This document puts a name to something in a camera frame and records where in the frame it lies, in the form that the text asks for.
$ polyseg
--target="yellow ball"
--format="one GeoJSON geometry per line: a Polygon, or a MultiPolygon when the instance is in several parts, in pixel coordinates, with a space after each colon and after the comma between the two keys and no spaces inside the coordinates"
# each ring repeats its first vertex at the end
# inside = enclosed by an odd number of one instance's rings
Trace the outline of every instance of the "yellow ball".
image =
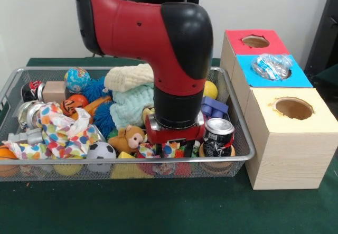
{"type": "Polygon", "coordinates": [[[217,90],[216,85],[212,83],[211,81],[206,81],[204,85],[203,96],[216,99],[217,95],[218,95],[218,90],[217,90]]]}
{"type": "MultiPolygon", "coordinates": [[[[81,156],[72,156],[68,159],[83,159],[81,156]]],[[[72,176],[80,172],[83,164],[54,164],[54,170],[63,176],[72,176]]]]}

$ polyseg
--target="orange toy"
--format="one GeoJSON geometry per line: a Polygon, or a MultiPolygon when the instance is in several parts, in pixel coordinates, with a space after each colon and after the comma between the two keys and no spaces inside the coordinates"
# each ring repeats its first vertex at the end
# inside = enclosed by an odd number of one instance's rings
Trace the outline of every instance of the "orange toy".
{"type": "Polygon", "coordinates": [[[64,115],[71,116],[72,114],[76,113],[75,108],[82,108],[81,102],[75,102],[73,100],[64,100],[60,108],[64,115]]]}
{"type": "MultiPolygon", "coordinates": [[[[0,161],[12,159],[17,159],[17,157],[5,145],[0,146],[0,161]]],[[[0,177],[10,177],[18,171],[18,165],[0,165],[0,177]]]]}
{"type": "Polygon", "coordinates": [[[68,98],[68,100],[73,100],[75,102],[80,102],[80,103],[82,103],[82,107],[85,107],[85,106],[89,105],[88,99],[84,95],[81,95],[81,94],[72,95],[72,96],[70,96],[68,98]]]}
{"type": "MultiPolygon", "coordinates": [[[[111,96],[101,97],[95,100],[94,102],[90,103],[89,105],[84,107],[84,110],[87,111],[87,113],[90,114],[90,116],[93,118],[95,115],[95,111],[99,105],[105,102],[111,101],[111,96]]],[[[70,116],[73,120],[77,120],[79,118],[78,113],[74,113],[72,116],[70,116]]]]}

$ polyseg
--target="wire mesh basket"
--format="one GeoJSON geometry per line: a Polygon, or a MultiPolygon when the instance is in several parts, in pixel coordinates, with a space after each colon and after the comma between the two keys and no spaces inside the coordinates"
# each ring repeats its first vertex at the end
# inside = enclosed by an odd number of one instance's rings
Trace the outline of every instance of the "wire mesh basket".
{"type": "MultiPolygon", "coordinates": [[[[23,103],[21,88],[30,81],[62,81],[67,67],[25,67],[14,71],[0,92],[0,141],[9,133],[20,133],[18,108],[23,103]]],[[[109,67],[86,67],[92,78],[105,76],[109,67]]],[[[132,158],[83,160],[5,160],[0,161],[0,181],[52,181],[102,179],[153,179],[182,177],[233,177],[246,160],[255,155],[250,133],[228,74],[212,67],[208,80],[216,84],[217,100],[229,106],[235,127],[235,157],[132,158]]]]}

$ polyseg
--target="wooden box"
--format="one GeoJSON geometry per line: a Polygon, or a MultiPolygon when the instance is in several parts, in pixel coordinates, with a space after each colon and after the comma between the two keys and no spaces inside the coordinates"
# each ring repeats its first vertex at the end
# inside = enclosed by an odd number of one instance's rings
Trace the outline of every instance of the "wooden box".
{"type": "Polygon", "coordinates": [[[291,55],[288,55],[293,63],[290,76],[284,80],[275,81],[261,77],[251,68],[252,62],[258,57],[258,55],[238,55],[233,68],[232,85],[244,114],[251,87],[312,88],[303,70],[291,55]]]}
{"type": "Polygon", "coordinates": [[[290,54],[277,33],[272,30],[226,30],[220,67],[232,79],[237,55],[290,54]]]}
{"type": "Polygon", "coordinates": [[[315,89],[252,88],[245,119],[257,151],[246,162],[253,189],[319,187],[338,122],[315,89]]]}

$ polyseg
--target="black soda can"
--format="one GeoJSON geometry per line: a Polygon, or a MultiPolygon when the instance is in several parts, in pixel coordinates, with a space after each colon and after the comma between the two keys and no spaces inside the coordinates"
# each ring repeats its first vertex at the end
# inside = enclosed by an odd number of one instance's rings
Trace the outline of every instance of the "black soda can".
{"type": "Polygon", "coordinates": [[[205,124],[203,151],[205,156],[230,156],[234,127],[231,122],[221,119],[209,119],[205,124]]]}
{"type": "Polygon", "coordinates": [[[21,88],[21,97],[24,102],[33,100],[42,101],[42,90],[44,83],[41,81],[31,81],[21,88]]]}

